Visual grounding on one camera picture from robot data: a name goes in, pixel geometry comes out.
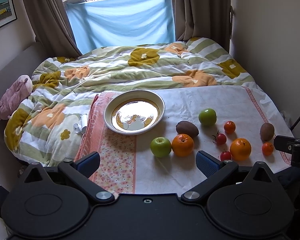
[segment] white cloth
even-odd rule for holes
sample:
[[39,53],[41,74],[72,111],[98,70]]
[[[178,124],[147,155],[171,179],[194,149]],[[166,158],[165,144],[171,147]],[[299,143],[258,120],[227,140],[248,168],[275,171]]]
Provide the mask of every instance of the white cloth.
[[[262,154],[259,133],[264,122],[274,125],[276,135],[293,137],[276,106],[264,92],[241,86],[208,86],[154,92],[163,98],[166,112],[157,126],[137,136],[136,194],[177,193],[180,196],[206,179],[195,165],[196,153],[204,150],[220,159],[220,153],[229,150],[235,138],[246,138],[252,147],[250,157],[239,162],[239,165],[252,166],[256,161],[264,161],[274,173],[290,166],[289,154],[281,154],[276,150],[270,156]],[[211,128],[201,127],[198,120],[200,111],[206,108],[212,108],[217,113],[217,123]],[[177,135],[176,125],[182,120],[192,122],[199,129],[193,153],[185,158],[177,157],[173,152],[165,158],[154,157],[150,151],[151,141],[160,136],[172,141]],[[227,135],[225,145],[215,146],[212,135],[216,135],[218,130],[224,133],[223,125],[226,121],[236,124],[235,133]]]

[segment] curtain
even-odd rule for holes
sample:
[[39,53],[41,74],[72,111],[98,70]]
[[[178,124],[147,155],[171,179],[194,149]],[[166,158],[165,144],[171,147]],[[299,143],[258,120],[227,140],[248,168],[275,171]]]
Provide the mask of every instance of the curtain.
[[231,0],[172,0],[176,40],[206,37],[229,52]]
[[78,57],[81,54],[74,41],[62,0],[23,0],[36,36],[51,57]]
[[106,46],[175,41],[171,0],[68,3],[66,12],[83,54]]

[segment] kiwi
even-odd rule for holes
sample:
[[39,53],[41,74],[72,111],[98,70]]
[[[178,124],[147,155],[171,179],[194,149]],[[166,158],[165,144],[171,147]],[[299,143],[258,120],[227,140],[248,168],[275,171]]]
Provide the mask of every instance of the kiwi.
[[274,136],[274,126],[268,122],[260,128],[260,137],[262,141],[270,141]]
[[191,138],[198,136],[198,128],[191,122],[181,121],[176,125],[176,130],[178,134],[184,133],[189,135]]

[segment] brown curtain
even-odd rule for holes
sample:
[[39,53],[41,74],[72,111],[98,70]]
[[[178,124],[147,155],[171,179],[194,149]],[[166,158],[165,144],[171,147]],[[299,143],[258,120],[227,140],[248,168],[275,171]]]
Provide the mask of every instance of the brown curtain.
[[62,0],[23,0],[36,39],[52,56],[78,57],[81,54]]
[[206,37],[229,52],[231,0],[172,0],[176,39]]

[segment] cherry tomato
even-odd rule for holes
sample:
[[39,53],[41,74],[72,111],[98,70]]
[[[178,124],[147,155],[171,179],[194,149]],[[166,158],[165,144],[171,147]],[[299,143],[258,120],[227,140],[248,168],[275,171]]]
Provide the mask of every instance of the cherry tomato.
[[223,126],[223,128],[225,129],[226,133],[233,133],[235,131],[235,123],[232,121],[228,121],[225,123],[225,125]]
[[227,137],[223,133],[218,132],[218,134],[214,136],[213,142],[216,145],[225,144],[227,142]]
[[266,142],[262,145],[262,153],[263,155],[265,156],[269,156],[271,155],[271,153],[273,152],[274,150],[274,146],[272,143],[270,142]]
[[220,160],[223,162],[224,160],[231,160],[231,153],[229,151],[222,152],[220,154]]

